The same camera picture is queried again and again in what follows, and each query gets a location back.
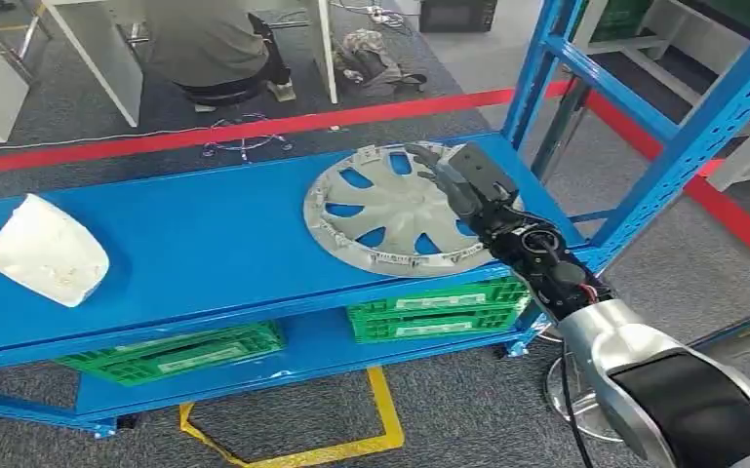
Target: yellow floor tape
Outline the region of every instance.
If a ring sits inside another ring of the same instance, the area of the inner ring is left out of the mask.
[[[367,372],[369,373],[369,383],[372,385],[372,393],[375,394],[377,412],[380,414],[380,421],[383,424],[382,436],[248,463],[217,445],[210,437],[190,423],[189,418],[194,406],[193,403],[179,406],[179,429],[216,450],[227,462],[244,468],[298,468],[402,447],[404,443],[403,428],[401,428],[392,395],[389,393],[383,368],[380,366],[368,368]]]
[[[41,17],[44,15],[44,12],[47,11],[47,5],[45,4],[39,4],[38,8],[35,9],[33,12],[33,16]],[[27,29],[30,27],[29,24],[16,24],[15,26],[1,26],[0,32],[7,32],[7,31],[21,31],[22,29]]]

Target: red line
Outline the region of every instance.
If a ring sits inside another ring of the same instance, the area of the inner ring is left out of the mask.
[[[720,166],[722,166],[722,163],[723,160],[721,159],[712,159],[705,163],[697,174],[703,177],[710,177]]]
[[[547,87],[546,95],[549,98],[560,96],[567,90],[567,85],[567,81],[550,83]],[[320,114],[306,114],[297,117],[232,125],[229,127],[194,130],[181,134],[136,136],[112,141],[23,151],[0,155],[0,172],[131,156],[166,149],[197,146],[210,141],[233,141],[235,139],[263,135],[327,129],[335,125],[347,126],[368,122],[406,119],[421,115],[471,109],[485,105],[503,104],[509,102],[512,99],[512,95],[513,90],[511,89],[484,91],[471,95],[433,97],[430,99],[380,104]]]
[[[653,160],[661,151],[662,146],[658,141],[601,95],[592,93],[587,106],[646,158]],[[706,170],[706,174],[712,173],[721,164],[719,161],[711,163],[711,169]],[[730,196],[715,189],[701,174],[702,172],[685,185],[685,193],[750,249],[750,214]]]

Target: shelf rack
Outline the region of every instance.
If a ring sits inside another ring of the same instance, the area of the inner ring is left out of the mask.
[[[475,141],[516,181],[528,210],[555,222],[571,249],[602,271],[673,201],[698,169],[750,119],[750,48],[703,105],[677,126],[568,42],[580,1],[546,0],[499,133]],[[665,149],[618,205],[570,218],[518,153],[558,62],[621,108]],[[64,308],[0,276],[0,367],[278,319],[288,349],[243,364],[121,387],[82,375],[63,409],[0,396],[0,416],[115,434],[116,418],[180,402],[282,385],[373,365],[505,343],[523,354],[537,310],[507,332],[357,344],[340,307],[505,276],[503,265],[444,278],[378,276],[337,261],[308,234],[302,199],[314,178],[350,151],[44,193],[105,246],[111,268],[93,296]],[[18,198],[0,200],[0,227]],[[587,239],[574,221],[603,218]]]

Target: blue shelf surface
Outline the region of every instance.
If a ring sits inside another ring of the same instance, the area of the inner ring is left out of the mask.
[[[497,134],[481,145],[516,180],[529,210],[571,246],[584,240]],[[445,278],[399,279],[346,265],[302,220],[314,179],[349,151],[42,193],[83,223],[110,269],[68,309],[0,274],[0,366],[314,312],[508,274],[498,263]],[[0,200],[0,228],[21,198]]]
[[[281,319],[287,346],[252,361],[195,370],[134,387],[82,375],[77,418],[98,420],[205,400],[306,379],[357,371],[493,343],[524,335],[494,334],[358,344],[342,308]]]

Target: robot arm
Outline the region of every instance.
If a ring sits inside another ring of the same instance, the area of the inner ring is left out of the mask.
[[[477,145],[407,145],[487,249],[561,332],[612,428],[663,467],[750,467],[750,381],[646,325],[548,220],[513,208],[514,182]]]

